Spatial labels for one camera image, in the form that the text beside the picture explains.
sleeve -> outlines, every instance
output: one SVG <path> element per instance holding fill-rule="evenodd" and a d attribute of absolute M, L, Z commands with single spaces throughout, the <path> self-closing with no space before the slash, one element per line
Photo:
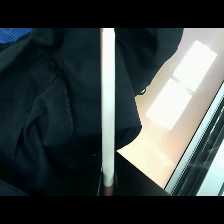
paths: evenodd
<path fill-rule="evenodd" d="M 115 28 L 116 41 L 135 95 L 176 52 L 183 28 Z"/>

black fabric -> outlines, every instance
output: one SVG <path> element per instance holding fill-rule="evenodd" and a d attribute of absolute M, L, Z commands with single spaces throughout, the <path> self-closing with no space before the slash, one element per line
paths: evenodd
<path fill-rule="evenodd" d="M 182 32 L 115 29 L 116 149 L 139 134 L 134 97 Z M 99 28 L 34 28 L 0 44 L 0 179 L 30 195 L 82 188 L 88 159 L 101 150 L 100 94 Z"/>

black cloth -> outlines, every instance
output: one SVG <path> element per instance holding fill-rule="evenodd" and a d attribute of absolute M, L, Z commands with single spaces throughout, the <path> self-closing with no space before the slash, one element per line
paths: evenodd
<path fill-rule="evenodd" d="M 116 149 L 139 134 L 134 97 L 182 32 L 115 29 Z M 100 94 L 99 28 L 33 28 L 0 44 L 0 179 L 31 195 L 81 189 L 88 160 L 101 150 Z"/>

white stick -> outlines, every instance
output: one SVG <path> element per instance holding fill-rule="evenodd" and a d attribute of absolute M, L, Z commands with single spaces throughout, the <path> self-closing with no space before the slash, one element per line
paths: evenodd
<path fill-rule="evenodd" d="M 115 141 L 115 33 L 103 28 L 101 35 L 101 107 L 102 107 L 102 167 L 104 186 L 114 182 Z"/>

blue fabric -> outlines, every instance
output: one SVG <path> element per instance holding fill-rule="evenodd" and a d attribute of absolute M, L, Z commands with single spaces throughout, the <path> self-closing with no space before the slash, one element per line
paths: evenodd
<path fill-rule="evenodd" d="M 0 43 L 15 41 L 31 30 L 32 28 L 0 28 Z"/>

